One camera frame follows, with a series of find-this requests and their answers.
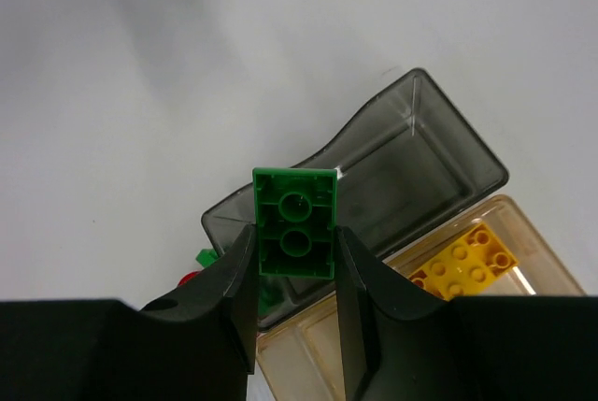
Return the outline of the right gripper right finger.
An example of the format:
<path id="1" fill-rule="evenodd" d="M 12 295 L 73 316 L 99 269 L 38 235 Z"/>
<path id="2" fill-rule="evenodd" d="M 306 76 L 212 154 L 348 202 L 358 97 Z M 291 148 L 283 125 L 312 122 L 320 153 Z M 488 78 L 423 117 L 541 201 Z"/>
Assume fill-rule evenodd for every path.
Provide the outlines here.
<path id="1" fill-rule="evenodd" d="M 459 322 L 370 252 L 348 228 L 335 231 L 335 288 L 348 400 L 460 400 Z"/>

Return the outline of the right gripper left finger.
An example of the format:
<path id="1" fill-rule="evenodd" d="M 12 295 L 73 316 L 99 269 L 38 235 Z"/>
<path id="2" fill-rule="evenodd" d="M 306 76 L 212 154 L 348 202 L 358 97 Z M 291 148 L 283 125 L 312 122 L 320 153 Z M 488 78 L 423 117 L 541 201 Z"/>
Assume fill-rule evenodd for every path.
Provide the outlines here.
<path id="1" fill-rule="evenodd" d="M 257 231 L 142 311 L 158 324 L 151 393 L 164 400 L 244 400 L 255 367 L 259 295 Z"/>

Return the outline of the red white green lego stack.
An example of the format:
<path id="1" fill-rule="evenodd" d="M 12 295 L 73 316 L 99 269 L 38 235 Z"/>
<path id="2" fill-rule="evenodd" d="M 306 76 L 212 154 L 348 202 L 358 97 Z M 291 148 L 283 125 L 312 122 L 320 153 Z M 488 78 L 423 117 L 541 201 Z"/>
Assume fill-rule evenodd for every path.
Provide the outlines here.
<path id="1" fill-rule="evenodd" d="M 201 249 L 195 257 L 197 267 L 185 274 L 178 282 L 177 286 L 187 283 L 189 280 L 195 278 L 203 270 L 213 265 L 219 259 L 218 253 L 214 249 Z"/>

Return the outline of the yellow lego brick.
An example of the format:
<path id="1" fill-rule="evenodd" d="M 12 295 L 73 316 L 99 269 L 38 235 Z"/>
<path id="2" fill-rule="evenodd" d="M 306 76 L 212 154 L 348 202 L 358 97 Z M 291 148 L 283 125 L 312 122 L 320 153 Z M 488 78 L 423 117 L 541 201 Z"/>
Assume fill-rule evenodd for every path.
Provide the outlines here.
<path id="1" fill-rule="evenodd" d="M 504 242 L 481 222 L 420 265 L 408 279 L 449 301 L 456 296 L 481 294 L 518 264 Z"/>

